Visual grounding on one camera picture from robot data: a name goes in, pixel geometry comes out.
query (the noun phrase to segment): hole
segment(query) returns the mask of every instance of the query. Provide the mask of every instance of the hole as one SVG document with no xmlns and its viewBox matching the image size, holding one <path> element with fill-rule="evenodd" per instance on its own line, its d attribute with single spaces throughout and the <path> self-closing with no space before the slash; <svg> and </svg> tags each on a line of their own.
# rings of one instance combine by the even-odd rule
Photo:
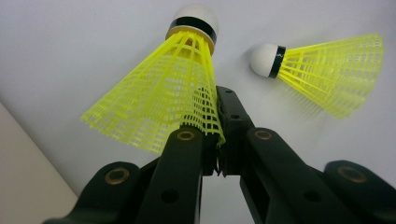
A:
<svg viewBox="0 0 396 224">
<path fill-rule="evenodd" d="M 129 177 L 129 171 L 123 167 L 114 168 L 105 176 L 105 181 L 109 185 L 118 185 L 123 183 Z"/>
<path fill-rule="evenodd" d="M 309 190 L 304 194 L 304 197 L 312 203 L 318 203 L 321 201 L 321 196 L 319 194 L 319 192 L 317 192 L 316 190 Z"/>
<path fill-rule="evenodd" d="M 165 203 L 175 203 L 178 200 L 178 191 L 175 189 L 164 190 L 161 199 Z"/>
</svg>

